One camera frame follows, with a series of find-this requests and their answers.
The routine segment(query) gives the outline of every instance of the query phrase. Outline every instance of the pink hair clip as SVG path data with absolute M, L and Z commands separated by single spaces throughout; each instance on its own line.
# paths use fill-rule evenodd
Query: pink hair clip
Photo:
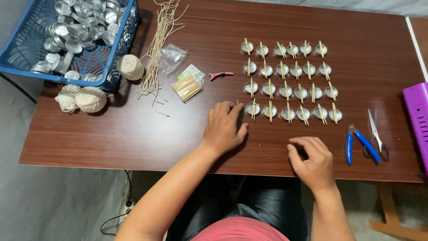
M 220 72 L 220 73 L 217 73 L 217 74 L 209 74 L 209 75 L 211 76 L 211 80 L 210 81 L 213 81 L 218 76 L 223 77 L 225 75 L 233 75 L 233 73 L 231 73 L 231 72 Z

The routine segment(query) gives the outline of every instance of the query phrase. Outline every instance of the plastic bag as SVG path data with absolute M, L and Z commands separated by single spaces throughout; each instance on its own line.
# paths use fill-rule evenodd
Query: plastic bag
M 169 78 L 186 59 L 187 51 L 170 43 L 158 52 L 158 72 Z
M 204 73 L 191 64 L 177 77 L 179 80 L 172 84 L 172 90 L 186 103 L 203 90 L 204 76 Z

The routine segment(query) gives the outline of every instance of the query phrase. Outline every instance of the ball of cotton yarn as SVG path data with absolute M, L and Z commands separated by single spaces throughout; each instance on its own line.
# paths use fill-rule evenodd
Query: ball of cotton yarn
M 107 95 L 96 87 L 84 87 L 76 95 L 77 106 L 84 112 L 100 111 L 107 103 Z
M 144 75 L 144 67 L 140 60 L 132 54 L 124 55 L 117 62 L 120 74 L 129 80 L 139 80 Z
M 55 97 L 55 100 L 59 102 L 61 110 L 64 112 L 74 112 L 79 109 L 76 103 L 76 95 L 80 92 L 81 88 L 74 84 L 68 84 L 62 87 L 61 91 L 58 93 L 58 96 Z

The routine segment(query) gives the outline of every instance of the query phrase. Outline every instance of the pink shirt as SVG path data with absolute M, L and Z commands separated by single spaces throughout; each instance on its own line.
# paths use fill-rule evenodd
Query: pink shirt
M 202 230 L 191 241 L 289 241 L 273 227 L 249 217 L 228 217 Z

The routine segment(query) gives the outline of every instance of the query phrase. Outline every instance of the pliers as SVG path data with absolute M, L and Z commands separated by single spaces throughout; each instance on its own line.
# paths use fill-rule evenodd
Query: pliers
M 363 146 L 367 148 L 367 151 L 372 155 L 372 157 L 378 163 L 380 163 L 379 154 L 373 148 L 372 144 L 361 134 L 361 132 L 354 127 L 354 124 L 351 123 L 348 128 L 348 138 L 346 139 L 346 162 L 348 163 L 348 165 L 352 164 L 352 143 L 354 139 L 352 133 L 355 133 L 361 144 L 363 144 Z

